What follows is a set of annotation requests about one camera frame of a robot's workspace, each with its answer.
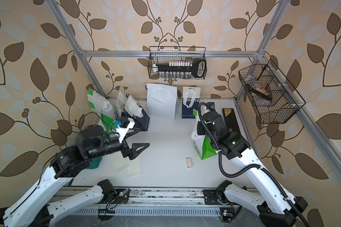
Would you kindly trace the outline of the pink mini stapler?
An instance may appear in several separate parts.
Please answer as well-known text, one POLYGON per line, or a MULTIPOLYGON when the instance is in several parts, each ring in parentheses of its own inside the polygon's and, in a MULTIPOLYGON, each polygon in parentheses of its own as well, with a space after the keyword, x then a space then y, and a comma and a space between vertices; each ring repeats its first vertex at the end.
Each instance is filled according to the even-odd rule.
POLYGON ((186 163, 188 168, 192 168, 191 158, 186 158, 186 163))

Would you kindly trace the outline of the green white bag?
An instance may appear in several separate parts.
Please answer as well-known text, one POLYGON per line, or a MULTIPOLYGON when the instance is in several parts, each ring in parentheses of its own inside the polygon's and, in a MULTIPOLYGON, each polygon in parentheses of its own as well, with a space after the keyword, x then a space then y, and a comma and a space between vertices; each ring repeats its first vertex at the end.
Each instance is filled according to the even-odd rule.
POLYGON ((88 104, 91 110, 100 114, 101 122, 106 131, 111 131, 111 127, 116 120, 113 105, 93 89, 88 89, 88 104))
POLYGON ((205 135, 200 135, 197 131, 198 123, 200 123, 200 118, 198 117, 198 112, 193 109, 193 115, 196 118, 196 125, 192 131, 191 139, 193 140, 193 147, 198 153, 201 160, 208 159, 210 157, 216 156, 216 151, 212 148, 210 140, 205 135))

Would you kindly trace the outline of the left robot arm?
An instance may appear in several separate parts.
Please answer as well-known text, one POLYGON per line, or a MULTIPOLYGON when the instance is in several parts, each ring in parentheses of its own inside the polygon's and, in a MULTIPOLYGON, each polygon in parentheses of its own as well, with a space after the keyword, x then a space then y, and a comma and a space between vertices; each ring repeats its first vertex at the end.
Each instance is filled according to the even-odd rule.
POLYGON ((0 225, 4 227, 50 227, 57 221, 83 207, 99 202, 109 203, 119 195, 109 180, 102 180, 92 188, 57 202, 50 199, 94 158, 121 152, 134 160, 147 149, 149 143, 128 146, 125 140, 106 137, 100 125, 90 125, 77 134, 76 143, 55 154, 39 180, 16 203, 0 208, 0 225))

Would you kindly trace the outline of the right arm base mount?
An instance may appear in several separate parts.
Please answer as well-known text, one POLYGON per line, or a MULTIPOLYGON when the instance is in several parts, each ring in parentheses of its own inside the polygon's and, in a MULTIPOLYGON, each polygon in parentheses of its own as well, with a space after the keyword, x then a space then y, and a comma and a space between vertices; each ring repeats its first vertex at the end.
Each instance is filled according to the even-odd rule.
POLYGON ((225 195, 226 187, 232 184, 231 181, 223 181, 216 189, 203 190, 204 200, 206 205, 224 205, 228 208, 220 209, 220 220, 223 223, 231 224, 242 210, 242 206, 230 202, 225 195))

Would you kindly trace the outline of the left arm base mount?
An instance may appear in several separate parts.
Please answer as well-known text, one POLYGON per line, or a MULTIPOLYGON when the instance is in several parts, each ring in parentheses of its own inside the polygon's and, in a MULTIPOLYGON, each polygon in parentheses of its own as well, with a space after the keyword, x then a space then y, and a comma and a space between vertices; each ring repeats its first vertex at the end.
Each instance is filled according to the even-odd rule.
POLYGON ((104 222, 110 220, 116 214, 116 208, 129 200, 129 189, 115 189, 109 180, 100 181, 97 186, 102 189, 103 199, 99 202, 105 204, 105 208, 98 208, 98 220, 104 222))

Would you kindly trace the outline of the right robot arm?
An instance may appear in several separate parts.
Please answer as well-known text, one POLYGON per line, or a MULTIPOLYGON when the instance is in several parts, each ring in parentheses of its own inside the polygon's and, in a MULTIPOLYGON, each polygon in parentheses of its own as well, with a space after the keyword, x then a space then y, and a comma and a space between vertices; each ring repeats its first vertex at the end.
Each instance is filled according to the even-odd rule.
POLYGON ((220 114, 199 112, 197 131, 209 139, 217 153, 220 172, 227 178, 216 188, 220 204, 236 203, 258 215, 266 227, 292 227, 298 218, 304 226, 309 226, 302 214, 308 206, 306 200, 285 189, 262 164, 249 142, 241 134, 229 131, 220 114), (254 184, 258 194, 230 181, 243 174, 254 184))

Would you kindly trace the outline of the blue white Cheerful bag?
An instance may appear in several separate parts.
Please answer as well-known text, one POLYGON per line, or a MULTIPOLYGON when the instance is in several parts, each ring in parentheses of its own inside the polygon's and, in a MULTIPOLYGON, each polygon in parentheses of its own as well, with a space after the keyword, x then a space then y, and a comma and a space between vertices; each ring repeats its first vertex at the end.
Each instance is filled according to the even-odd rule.
POLYGON ((125 108, 129 96, 130 95, 125 92, 125 88, 123 86, 120 86, 116 100, 116 110, 118 119, 120 119, 123 114, 125 114, 125 116, 127 117, 131 117, 131 114, 129 114, 125 108))

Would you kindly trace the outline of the navy bag front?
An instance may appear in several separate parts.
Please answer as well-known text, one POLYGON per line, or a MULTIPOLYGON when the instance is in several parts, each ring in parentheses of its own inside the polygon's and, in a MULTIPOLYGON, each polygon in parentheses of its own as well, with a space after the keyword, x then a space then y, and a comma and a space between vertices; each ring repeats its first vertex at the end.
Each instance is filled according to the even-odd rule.
POLYGON ((128 117, 134 120, 135 128, 140 129, 140 131, 148 131, 150 117, 131 95, 127 95, 125 112, 128 117))

